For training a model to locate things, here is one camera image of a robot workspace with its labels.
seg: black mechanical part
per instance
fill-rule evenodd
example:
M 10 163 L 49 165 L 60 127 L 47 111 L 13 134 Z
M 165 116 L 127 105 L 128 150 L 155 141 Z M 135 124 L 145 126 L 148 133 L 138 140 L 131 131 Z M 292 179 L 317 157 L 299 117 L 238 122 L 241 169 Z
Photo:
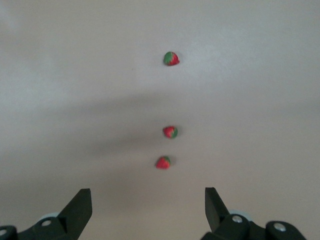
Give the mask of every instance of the black mechanical part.
M 293 225 L 270 221 L 260 227 L 239 214 L 229 214 L 214 187 L 205 189 L 205 215 L 212 232 L 201 240 L 306 240 Z
M 25 231 L 0 226 L 0 240 L 77 240 L 92 215 L 90 189 L 81 189 L 57 217 L 46 217 Z

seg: white surface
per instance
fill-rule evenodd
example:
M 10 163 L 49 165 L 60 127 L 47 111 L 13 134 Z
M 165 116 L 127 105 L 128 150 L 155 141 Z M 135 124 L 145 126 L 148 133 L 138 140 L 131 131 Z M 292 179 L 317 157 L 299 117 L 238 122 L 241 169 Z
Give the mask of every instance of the white surface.
M 0 1 L 0 224 L 22 231 L 91 188 L 80 239 L 198 240 L 216 187 L 257 224 L 320 239 L 319 12 L 318 0 Z M 167 51 L 179 65 L 163 65 Z M 164 154 L 175 165 L 155 169 Z

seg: strawberry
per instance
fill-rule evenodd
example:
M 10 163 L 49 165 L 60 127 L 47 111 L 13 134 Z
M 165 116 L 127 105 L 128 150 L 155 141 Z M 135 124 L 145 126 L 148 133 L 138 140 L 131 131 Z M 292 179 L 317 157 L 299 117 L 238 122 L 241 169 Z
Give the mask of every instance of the strawberry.
M 174 139 L 178 135 L 178 129 L 175 126 L 167 126 L 162 131 L 168 139 Z
M 173 66 L 180 63 L 177 54 L 175 54 L 173 51 L 169 51 L 164 55 L 163 62 L 167 66 Z
M 168 156 L 162 156 L 156 162 L 155 167 L 157 169 L 168 169 L 170 168 L 170 165 L 171 165 L 170 158 Z

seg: red strawberry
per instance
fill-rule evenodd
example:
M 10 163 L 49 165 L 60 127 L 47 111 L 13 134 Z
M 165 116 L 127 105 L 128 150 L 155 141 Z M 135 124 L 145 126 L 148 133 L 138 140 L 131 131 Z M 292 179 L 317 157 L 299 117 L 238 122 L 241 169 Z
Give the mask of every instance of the red strawberry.
M 170 158 L 168 156 L 162 156 L 156 162 L 155 167 L 157 169 L 168 169 L 170 168 L 170 165 L 171 165 Z
M 173 51 L 169 51 L 164 55 L 163 62 L 167 66 L 173 66 L 180 63 L 177 54 L 175 54 Z
M 174 139 L 178 135 L 178 129 L 175 126 L 167 126 L 162 131 L 169 139 Z

